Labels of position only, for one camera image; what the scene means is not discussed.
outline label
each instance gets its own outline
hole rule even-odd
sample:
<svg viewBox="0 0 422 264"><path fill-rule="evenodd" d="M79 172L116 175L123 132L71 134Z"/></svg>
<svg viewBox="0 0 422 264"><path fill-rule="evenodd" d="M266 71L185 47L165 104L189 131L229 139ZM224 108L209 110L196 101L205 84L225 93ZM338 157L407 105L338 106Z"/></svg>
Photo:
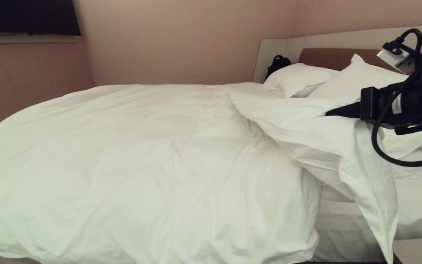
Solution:
<svg viewBox="0 0 422 264"><path fill-rule="evenodd" d="M392 103L392 112L394 114L401 114L401 94L395 98L395 100Z"/></svg>

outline nightstand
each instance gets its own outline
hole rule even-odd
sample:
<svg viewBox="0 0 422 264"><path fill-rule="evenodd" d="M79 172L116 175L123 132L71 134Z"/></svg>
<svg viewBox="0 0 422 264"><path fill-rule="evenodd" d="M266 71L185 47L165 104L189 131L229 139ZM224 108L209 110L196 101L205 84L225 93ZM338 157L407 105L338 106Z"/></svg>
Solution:
<svg viewBox="0 0 422 264"><path fill-rule="evenodd" d="M395 264L422 264L422 238L393 242Z"/></svg>

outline black bag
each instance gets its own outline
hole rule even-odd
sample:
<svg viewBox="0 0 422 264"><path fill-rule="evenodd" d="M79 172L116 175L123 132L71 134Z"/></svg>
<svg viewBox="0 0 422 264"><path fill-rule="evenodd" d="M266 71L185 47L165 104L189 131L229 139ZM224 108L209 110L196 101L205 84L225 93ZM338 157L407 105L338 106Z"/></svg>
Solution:
<svg viewBox="0 0 422 264"><path fill-rule="evenodd" d="M273 63L271 64L270 67L268 67L268 74L266 75L265 80L268 79L268 77L273 72L289 65L291 65L291 61L288 58L285 58L281 55L276 55L276 57L274 57L273 59Z"/></svg>

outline brown headboard panel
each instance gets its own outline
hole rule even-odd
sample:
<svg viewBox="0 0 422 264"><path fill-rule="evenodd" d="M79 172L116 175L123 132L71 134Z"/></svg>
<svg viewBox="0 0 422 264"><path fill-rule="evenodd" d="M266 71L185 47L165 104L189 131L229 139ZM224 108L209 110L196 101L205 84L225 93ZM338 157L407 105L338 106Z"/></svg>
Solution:
<svg viewBox="0 0 422 264"><path fill-rule="evenodd" d="M379 50L346 48L305 48L300 53L299 62L316 67L343 70L351 63L354 54L360 55L370 65L393 70L387 63L377 57Z"/></svg>

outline bed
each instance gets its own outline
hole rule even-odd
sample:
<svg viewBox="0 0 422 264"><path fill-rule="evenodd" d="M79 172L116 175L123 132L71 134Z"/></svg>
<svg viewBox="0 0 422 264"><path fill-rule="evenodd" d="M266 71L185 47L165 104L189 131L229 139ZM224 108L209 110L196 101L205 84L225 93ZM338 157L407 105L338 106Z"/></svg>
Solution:
<svg viewBox="0 0 422 264"><path fill-rule="evenodd" d="M338 58L342 70L354 52L369 57L298 59ZM422 181L394 180L362 122L320 118L355 101L280 98L257 83L109 85L29 107L0 123L0 256L392 262L395 233L422 236L422 214L402 210L422 207L407 202Z"/></svg>

